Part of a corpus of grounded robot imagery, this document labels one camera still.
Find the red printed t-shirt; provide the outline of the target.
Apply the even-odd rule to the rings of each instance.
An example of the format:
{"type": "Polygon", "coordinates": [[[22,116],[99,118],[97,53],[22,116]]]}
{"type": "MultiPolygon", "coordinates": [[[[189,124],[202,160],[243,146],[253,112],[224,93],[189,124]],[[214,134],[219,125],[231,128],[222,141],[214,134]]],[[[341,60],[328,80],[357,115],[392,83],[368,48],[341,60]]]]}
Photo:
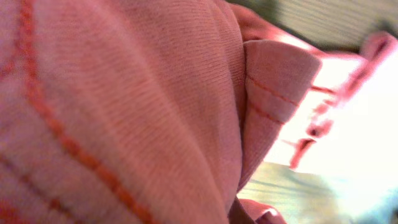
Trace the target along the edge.
{"type": "Polygon", "coordinates": [[[238,198],[308,91],[330,113],[397,39],[324,53],[226,1],[2,1],[2,223],[283,223],[238,198]]]}

